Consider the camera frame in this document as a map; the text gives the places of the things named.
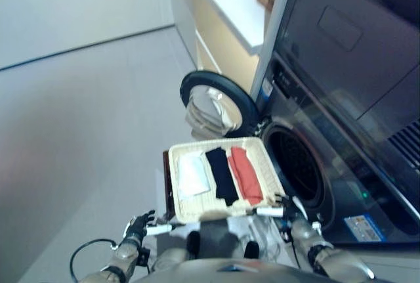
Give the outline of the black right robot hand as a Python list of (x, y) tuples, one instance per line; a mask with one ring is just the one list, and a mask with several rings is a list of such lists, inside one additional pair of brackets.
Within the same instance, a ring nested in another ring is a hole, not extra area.
[(291, 224), (297, 220), (308, 220), (308, 215), (300, 199), (296, 196), (275, 193), (270, 206), (254, 207), (251, 214), (280, 219)]

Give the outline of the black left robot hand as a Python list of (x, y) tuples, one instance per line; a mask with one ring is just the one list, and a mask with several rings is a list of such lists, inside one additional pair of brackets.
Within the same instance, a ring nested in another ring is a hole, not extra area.
[(155, 210), (150, 210), (142, 215), (134, 216), (127, 223), (123, 237), (135, 237), (138, 240), (142, 240), (147, 236), (156, 236), (171, 232), (174, 229), (174, 226), (171, 224), (153, 224), (155, 220), (155, 212)]

